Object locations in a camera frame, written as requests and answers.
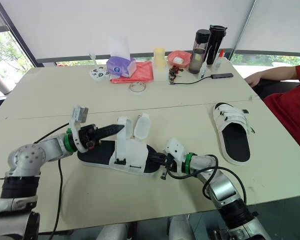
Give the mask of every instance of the chair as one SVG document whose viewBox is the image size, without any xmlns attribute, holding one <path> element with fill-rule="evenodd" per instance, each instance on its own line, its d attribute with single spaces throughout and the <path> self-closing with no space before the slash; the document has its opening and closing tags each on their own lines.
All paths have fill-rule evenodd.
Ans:
<svg viewBox="0 0 300 240">
<path fill-rule="evenodd" d="M 261 79 L 259 84 L 252 89 L 259 95 L 260 98 L 264 99 L 271 94 L 286 93 L 299 85 L 299 82 Z"/>
</svg>

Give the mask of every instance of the red shirt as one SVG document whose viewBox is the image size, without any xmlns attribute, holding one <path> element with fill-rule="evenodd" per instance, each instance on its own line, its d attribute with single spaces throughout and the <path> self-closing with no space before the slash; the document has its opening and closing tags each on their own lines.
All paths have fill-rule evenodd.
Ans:
<svg viewBox="0 0 300 240">
<path fill-rule="evenodd" d="M 295 70 L 300 80 L 300 66 Z M 286 93 L 271 94 L 264 103 L 300 145 L 300 86 Z"/>
</svg>

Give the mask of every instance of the person's arm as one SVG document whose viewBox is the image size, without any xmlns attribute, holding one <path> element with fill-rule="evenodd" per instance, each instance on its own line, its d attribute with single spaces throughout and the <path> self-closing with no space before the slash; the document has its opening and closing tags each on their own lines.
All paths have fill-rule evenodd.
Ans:
<svg viewBox="0 0 300 240">
<path fill-rule="evenodd" d="M 298 79 L 298 76 L 295 66 L 280 66 L 256 72 L 246 77 L 245 81 L 253 88 L 260 82 L 260 79 L 283 81 L 289 79 Z"/>
</svg>

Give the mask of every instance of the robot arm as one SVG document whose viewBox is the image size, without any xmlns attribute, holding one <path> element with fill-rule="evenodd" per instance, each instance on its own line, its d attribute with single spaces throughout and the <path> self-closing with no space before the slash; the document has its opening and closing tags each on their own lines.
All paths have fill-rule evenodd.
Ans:
<svg viewBox="0 0 300 240">
<path fill-rule="evenodd" d="M 42 165 L 66 158 L 77 150 L 87 152 L 98 146 L 100 139 L 114 135 L 124 127 L 114 124 L 98 129 L 92 124 L 80 128 L 87 113 L 87 108 L 74 108 L 66 133 L 11 152 L 8 157 L 10 170 L 5 173 L 0 196 L 0 239 L 38 238 L 40 215 L 32 209 L 37 205 Z"/>
<path fill-rule="evenodd" d="M 176 165 L 179 175 L 192 174 L 205 168 L 211 168 L 200 172 L 196 177 L 205 184 L 211 177 L 216 159 L 211 155 L 197 156 L 194 153 L 186 154 L 184 146 L 175 138 L 171 138 L 165 148 L 165 152 L 174 160 L 174 163 L 166 168 Z M 219 169 L 211 179 L 207 193 L 213 204 L 219 211 L 227 225 L 227 235 L 234 240 L 271 240 L 259 220 L 249 211 L 247 205 L 232 184 L 230 179 Z"/>
</svg>

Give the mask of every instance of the pink bowl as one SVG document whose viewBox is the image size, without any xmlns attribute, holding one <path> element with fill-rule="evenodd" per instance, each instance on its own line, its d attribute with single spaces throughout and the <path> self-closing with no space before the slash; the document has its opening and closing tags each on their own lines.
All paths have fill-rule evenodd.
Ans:
<svg viewBox="0 0 300 240">
<path fill-rule="evenodd" d="M 183 63 L 182 64 L 174 63 L 175 57 L 179 57 L 183 59 Z M 191 57 L 191 53 L 188 53 L 186 51 L 173 51 L 168 55 L 167 59 L 170 65 L 177 66 L 179 68 L 185 68 L 190 63 L 190 57 Z"/>
</svg>

